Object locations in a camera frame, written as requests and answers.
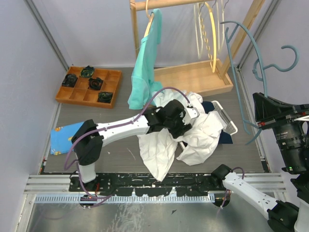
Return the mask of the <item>white t shirt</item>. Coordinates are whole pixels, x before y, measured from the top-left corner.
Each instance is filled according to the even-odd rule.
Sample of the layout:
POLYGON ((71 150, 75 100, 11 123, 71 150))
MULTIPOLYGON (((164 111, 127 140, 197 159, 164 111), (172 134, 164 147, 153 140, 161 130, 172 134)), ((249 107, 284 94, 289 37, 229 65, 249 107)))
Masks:
POLYGON ((151 139, 152 144, 149 148, 149 155, 152 158, 163 158, 164 162, 169 161, 168 155, 175 153, 177 143, 180 141, 187 143, 187 146, 177 159, 189 166, 203 163, 215 151, 220 134, 227 124, 212 103, 209 103, 207 106, 209 111, 206 112, 202 105, 203 99, 199 94, 189 92, 186 96, 197 108, 199 117, 192 120, 190 122, 192 128, 177 139, 173 139, 166 129, 156 133, 155 138, 151 139))

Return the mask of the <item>teal t shirt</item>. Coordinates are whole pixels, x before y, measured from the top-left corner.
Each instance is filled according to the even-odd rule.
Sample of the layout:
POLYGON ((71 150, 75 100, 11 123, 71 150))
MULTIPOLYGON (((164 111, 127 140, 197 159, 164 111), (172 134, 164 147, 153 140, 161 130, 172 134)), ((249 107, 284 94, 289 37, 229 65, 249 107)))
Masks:
POLYGON ((155 81, 154 65, 157 46, 161 43, 162 13, 160 9, 152 11, 154 16, 147 36, 142 38, 140 51, 131 75, 132 90, 127 101, 129 109, 139 110, 151 99, 152 93, 163 86, 155 81))

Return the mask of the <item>navy t shirt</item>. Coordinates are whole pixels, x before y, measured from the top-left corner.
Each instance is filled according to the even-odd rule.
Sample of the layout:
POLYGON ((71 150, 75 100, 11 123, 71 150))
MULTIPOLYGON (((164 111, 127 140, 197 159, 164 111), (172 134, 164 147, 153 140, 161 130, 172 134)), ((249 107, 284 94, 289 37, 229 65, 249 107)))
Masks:
POLYGON ((217 101, 204 101, 204 113, 194 122, 193 128, 180 141, 181 147, 208 148, 218 144, 232 144, 233 133, 238 129, 217 101))

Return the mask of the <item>cream plastic hanger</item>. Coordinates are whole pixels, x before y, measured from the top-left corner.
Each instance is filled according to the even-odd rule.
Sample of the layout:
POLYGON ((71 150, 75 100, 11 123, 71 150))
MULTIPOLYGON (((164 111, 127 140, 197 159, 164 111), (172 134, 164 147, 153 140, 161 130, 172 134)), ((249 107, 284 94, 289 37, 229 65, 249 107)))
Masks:
POLYGON ((225 20, 225 4, 223 0, 216 0, 214 5, 217 22, 217 52, 220 54, 225 43, 225 25, 222 24, 225 20))

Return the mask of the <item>wooden hanger with teal shirt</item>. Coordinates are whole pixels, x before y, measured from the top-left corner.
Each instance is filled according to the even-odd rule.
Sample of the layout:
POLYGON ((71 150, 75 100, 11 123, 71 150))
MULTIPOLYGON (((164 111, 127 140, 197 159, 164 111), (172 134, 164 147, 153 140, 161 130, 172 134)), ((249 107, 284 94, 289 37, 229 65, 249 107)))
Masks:
POLYGON ((148 13, 148 3, 149 3, 149 0, 146 0, 146 3, 145 3, 145 12, 146 12, 146 16, 148 18, 148 24, 147 24, 147 27, 145 29, 145 33, 144 33, 144 38, 147 37, 150 33, 150 29, 151 29, 151 25, 152 25, 152 22, 153 22, 153 19, 154 19, 154 14, 153 13, 148 13))

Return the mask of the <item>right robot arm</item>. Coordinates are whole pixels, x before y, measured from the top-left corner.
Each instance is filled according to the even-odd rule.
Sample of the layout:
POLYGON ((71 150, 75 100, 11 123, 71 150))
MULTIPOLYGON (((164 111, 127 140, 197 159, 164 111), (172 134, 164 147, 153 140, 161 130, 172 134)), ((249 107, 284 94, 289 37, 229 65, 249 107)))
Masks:
POLYGON ((254 207, 274 232, 309 230, 309 122, 308 104, 289 104, 254 93, 255 121, 261 130, 271 129, 284 161, 283 171, 292 174, 299 206, 285 200, 281 175, 237 174, 222 164, 211 173, 216 190, 230 190, 254 207))

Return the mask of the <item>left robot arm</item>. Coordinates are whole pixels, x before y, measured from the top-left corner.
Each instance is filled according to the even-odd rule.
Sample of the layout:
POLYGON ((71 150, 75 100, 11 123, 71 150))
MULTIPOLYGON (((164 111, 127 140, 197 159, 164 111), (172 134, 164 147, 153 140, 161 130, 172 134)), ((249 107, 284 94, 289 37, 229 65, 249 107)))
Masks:
POLYGON ((192 122, 199 112, 192 105, 184 106, 174 99, 164 107, 150 107, 136 116, 110 123, 85 121, 72 137, 71 150, 75 152, 80 173, 79 185, 85 191, 92 191, 97 185, 95 163, 101 149, 115 141, 166 129, 174 138, 183 136, 192 128, 192 122))

